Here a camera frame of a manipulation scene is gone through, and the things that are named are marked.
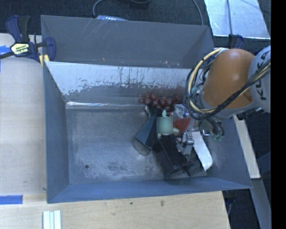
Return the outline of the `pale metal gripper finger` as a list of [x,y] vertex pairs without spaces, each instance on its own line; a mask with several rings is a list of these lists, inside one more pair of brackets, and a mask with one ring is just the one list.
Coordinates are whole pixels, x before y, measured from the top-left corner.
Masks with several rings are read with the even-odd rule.
[[184,132],[182,136],[182,144],[183,144],[183,147],[194,145],[194,139],[193,139],[192,133]]
[[177,147],[178,152],[182,153],[183,155],[190,154],[190,145],[177,144],[176,147]]

